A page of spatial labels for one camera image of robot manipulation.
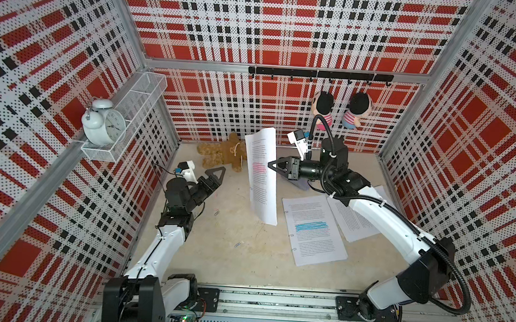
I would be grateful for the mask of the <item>document with blue highlight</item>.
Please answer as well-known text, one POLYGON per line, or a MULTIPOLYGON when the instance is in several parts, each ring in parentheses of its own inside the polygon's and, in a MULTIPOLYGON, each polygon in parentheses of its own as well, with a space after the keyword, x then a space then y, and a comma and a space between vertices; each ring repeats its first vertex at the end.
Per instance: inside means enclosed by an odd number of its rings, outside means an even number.
POLYGON ((334 214, 324 195, 282 200, 289 239, 297 266, 348 258, 334 214))

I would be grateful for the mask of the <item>document with yellow highlight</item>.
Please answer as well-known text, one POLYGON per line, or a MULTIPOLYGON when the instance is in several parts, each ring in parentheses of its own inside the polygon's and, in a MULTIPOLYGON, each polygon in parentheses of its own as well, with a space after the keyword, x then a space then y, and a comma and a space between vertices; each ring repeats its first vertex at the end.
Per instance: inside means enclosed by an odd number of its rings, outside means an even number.
POLYGON ((350 207, 346 207, 340 201, 330 197, 327 198, 327 201, 346 241, 356 242, 380 233, 370 221, 350 207))

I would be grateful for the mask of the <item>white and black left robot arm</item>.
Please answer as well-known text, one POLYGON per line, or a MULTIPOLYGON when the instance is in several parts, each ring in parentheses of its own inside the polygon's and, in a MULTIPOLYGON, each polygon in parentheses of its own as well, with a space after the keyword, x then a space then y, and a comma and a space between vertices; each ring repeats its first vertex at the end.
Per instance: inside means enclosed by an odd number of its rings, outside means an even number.
POLYGON ((197 179, 176 176, 168 181, 157 234, 129 271, 106 283, 100 322, 169 322, 174 309, 197 301, 195 275, 173 275, 165 283, 162 280, 192 231, 197 219, 193 210, 222 185, 225 172, 222 166, 208 169, 197 179))

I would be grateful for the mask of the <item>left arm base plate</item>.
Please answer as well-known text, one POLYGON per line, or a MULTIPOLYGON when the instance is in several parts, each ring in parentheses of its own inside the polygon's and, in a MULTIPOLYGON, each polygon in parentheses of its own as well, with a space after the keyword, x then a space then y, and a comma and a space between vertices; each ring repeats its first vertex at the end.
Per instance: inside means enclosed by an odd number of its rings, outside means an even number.
POLYGON ((198 287, 197 297, 192 304, 192 310, 197 314, 216 313, 221 290, 218 288, 198 287))

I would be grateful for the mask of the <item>document with pink highlight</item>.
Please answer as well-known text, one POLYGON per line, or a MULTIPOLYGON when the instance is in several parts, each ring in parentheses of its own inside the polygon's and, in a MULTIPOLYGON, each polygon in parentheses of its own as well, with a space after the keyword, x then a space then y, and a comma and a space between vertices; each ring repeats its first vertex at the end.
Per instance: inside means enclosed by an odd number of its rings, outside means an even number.
POLYGON ((276 173, 268 163, 277 159, 276 129, 269 127, 246 135, 247 166, 251 209, 260 221, 270 226, 278 224, 276 173))

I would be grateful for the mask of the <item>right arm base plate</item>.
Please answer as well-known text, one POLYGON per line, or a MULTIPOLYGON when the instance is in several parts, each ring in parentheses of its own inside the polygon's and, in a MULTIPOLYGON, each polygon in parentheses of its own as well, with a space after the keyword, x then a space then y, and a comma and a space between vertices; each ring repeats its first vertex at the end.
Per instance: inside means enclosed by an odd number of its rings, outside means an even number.
POLYGON ((394 305, 381 310, 359 295, 338 296, 335 306, 340 321, 398 322, 398 313, 394 305))

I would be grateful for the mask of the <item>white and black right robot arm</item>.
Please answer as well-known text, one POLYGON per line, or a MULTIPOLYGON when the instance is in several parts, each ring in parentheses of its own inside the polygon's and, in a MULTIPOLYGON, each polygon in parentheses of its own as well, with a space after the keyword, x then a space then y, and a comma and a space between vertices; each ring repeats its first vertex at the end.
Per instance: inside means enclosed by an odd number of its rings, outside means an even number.
POLYGON ((407 268, 385 281, 376 281, 359 294, 352 313, 375 321, 385 309, 399 311, 409 303, 433 303, 451 315, 465 315, 472 296, 465 277, 454 263, 455 245, 437 239, 410 222, 375 190, 369 181, 348 167, 348 152, 340 138, 326 138, 319 160, 312 159, 312 135, 288 133, 299 154, 278 158, 268 168, 289 181, 318 181, 321 197, 331 207, 352 210, 369 222, 400 253, 407 268))

